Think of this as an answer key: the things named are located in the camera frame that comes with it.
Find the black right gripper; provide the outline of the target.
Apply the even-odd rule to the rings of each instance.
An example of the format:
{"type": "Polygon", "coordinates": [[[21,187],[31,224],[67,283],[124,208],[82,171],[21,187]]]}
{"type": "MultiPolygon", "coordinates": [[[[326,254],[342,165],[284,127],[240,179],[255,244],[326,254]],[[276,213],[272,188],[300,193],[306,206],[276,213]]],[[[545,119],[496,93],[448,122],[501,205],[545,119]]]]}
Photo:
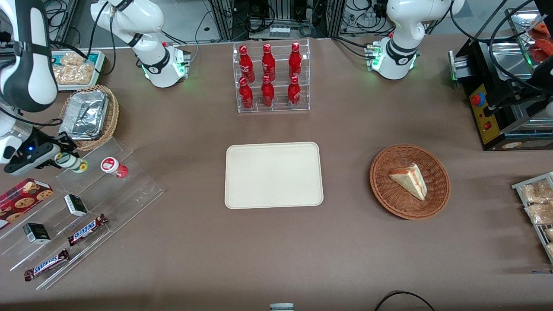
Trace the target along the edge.
{"type": "MultiPolygon", "coordinates": [[[[29,138],[22,143],[22,150],[54,150],[58,147],[61,153],[75,153],[77,145],[66,132],[61,132],[58,136],[50,136],[43,131],[33,128],[29,138]]],[[[54,162],[57,166],[65,168],[65,157],[55,157],[54,162]]]]}

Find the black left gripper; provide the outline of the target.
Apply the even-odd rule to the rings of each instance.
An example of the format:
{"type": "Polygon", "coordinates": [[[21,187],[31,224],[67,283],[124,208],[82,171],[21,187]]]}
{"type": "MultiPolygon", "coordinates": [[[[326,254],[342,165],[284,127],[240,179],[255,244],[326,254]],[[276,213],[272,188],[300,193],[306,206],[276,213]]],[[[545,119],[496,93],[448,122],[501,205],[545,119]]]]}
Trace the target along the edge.
{"type": "Polygon", "coordinates": [[[522,83],[515,82],[513,79],[501,81],[496,87],[496,92],[498,93],[497,108],[546,100],[546,95],[541,91],[534,90],[530,86],[523,86],[522,83]]]}

